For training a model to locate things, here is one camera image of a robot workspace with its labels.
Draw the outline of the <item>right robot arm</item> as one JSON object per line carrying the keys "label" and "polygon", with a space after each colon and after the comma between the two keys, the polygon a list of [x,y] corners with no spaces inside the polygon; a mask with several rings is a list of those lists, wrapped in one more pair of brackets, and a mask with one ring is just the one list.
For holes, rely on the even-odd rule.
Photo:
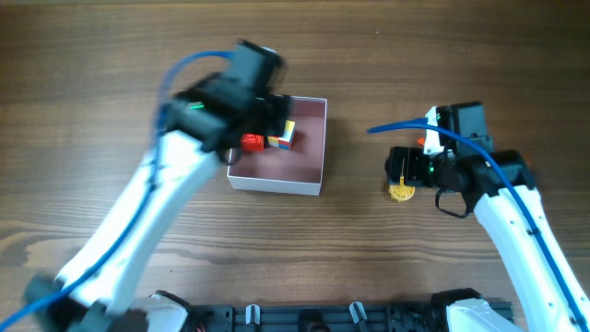
{"label": "right robot arm", "polygon": [[537,182],[521,154],[497,150],[478,101],[434,106],[425,116],[377,132],[422,129],[419,148],[393,147],[385,162],[389,194],[417,188],[457,193],[461,218],[474,216],[494,243],[532,331],[586,331],[589,298],[549,226]]}

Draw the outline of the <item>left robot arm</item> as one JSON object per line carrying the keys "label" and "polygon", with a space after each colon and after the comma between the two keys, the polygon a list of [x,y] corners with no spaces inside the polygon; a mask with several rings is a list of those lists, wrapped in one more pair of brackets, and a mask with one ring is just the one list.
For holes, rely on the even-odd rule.
{"label": "left robot arm", "polygon": [[281,135],[291,108],[273,91],[283,69],[274,50],[240,41],[220,57],[228,66],[171,93],[190,64],[162,79],[152,148],[102,224],[61,270],[34,277],[19,317],[46,331],[186,331],[190,306],[175,296],[136,297],[138,282],[162,236],[188,200],[223,165],[238,159],[246,134]]}

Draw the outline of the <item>multicolour puzzle cube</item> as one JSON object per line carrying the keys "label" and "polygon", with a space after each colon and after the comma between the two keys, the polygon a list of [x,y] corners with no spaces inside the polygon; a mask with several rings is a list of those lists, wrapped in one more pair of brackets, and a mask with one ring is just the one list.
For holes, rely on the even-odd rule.
{"label": "multicolour puzzle cube", "polygon": [[268,136],[267,142],[270,147],[290,150],[295,134],[295,122],[287,120],[282,136]]}

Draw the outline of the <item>red toy car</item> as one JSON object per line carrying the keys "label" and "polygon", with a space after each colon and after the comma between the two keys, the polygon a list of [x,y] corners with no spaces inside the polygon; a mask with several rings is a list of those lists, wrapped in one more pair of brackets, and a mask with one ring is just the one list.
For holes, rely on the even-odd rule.
{"label": "red toy car", "polygon": [[257,134],[244,134],[241,138],[241,148],[245,152],[263,152],[266,147],[266,138]]}

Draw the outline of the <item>yellow round toy wheel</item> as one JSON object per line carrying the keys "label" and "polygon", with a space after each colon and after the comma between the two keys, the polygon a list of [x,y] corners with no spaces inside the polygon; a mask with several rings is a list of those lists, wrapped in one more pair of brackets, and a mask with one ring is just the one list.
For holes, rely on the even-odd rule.
{"label": "yellow round toy wheel", "polygon": [[397,183],[391,181],[388,185],[388,193],[396,202],[406,202],[413,197],[416,192],[414,186],[407,185],[404,175],[399,177]]}

